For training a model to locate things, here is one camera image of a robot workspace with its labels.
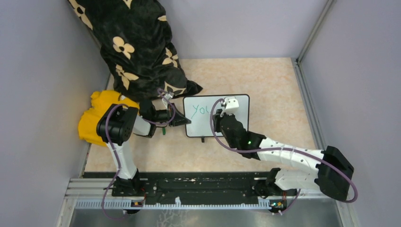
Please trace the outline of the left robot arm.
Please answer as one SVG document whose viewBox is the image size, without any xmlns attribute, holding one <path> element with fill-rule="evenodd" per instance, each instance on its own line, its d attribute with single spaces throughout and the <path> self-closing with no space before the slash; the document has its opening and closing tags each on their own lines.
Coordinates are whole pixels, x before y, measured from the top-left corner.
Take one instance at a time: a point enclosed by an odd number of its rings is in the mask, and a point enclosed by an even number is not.
<svg viewBox="0 0 401 227">
<path fill-rule="evenodd" d="M 141 101 L 138 107 L 111 104 L 98 121 L 96 133 L 106 143 L 116 166 L 112 185 L 108 186 L 112 196 L 135 196 L 143 188 L 129 144 L 131 135 L 152 138 L 158 127 L 190 123 L 191 120 L 169 102 L 162 110 L 157 110 L 150 100 Z"/>
</svg>

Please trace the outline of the white whiteboard black frame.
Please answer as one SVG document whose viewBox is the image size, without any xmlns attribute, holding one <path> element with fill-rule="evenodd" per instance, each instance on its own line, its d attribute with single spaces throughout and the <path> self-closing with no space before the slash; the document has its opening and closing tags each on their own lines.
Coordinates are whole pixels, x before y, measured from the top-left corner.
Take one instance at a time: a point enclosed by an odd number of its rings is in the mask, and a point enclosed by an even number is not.
<svg viewBox="0 0 401 227">
<path fill-rule="evenodd" d="M 187 137 L 212 137 L 209 123 L 212 106 L 218 99 L 232 96 L 239 102 L 239 108 L 235 112 L 235 117 L 247 130 L 249 127 L 250 111 L 250 97 L 248 94 L 189 96 L 183 98 L 184 116 L 191 121 L 190 124 L 185 126 Z"/>
</svg>

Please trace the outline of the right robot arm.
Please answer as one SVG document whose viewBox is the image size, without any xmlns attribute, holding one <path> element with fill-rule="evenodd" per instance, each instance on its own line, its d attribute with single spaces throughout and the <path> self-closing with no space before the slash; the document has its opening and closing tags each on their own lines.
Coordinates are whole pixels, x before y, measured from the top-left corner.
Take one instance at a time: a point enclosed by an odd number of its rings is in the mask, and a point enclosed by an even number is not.
<svg viewBox="0 0 401 227">
<path fill-rule="evenodd" d="M 354 167 L 333 146 L 324 150 L 305 149 L 290 146 L 272 140 L 262 134 L 248 131 L 235 115 L 228 115 L 218 109 L 211 117 L 215 133 L 221 133 L 226 140 L 228 150 L 248 159 L 271 161 L 293 167 L 293 170 L 273 168 L 272 177 L 266 181 L 267 191 L 278 195 L 282 191 L 293 189 L 320 190 L 324 195 L 342 202 L 354 202 L 348 199 L 350 189 L 355 189 L 352 182 Z"/>
</svg>

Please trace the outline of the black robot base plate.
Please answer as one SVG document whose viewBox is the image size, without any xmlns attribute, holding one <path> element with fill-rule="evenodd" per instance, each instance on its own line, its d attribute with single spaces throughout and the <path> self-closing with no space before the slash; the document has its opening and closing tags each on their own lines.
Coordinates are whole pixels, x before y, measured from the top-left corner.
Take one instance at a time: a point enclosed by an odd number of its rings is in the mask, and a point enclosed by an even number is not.
<svg viewBox="0 0 401 227">
<path fill-rule="evenodd" d="M 144 197 L 146 205 L 253 205 L 282 197 L 270 172 L 142 172 L 133 182 L 117 179 L 112 196 Z"/>
</svg>

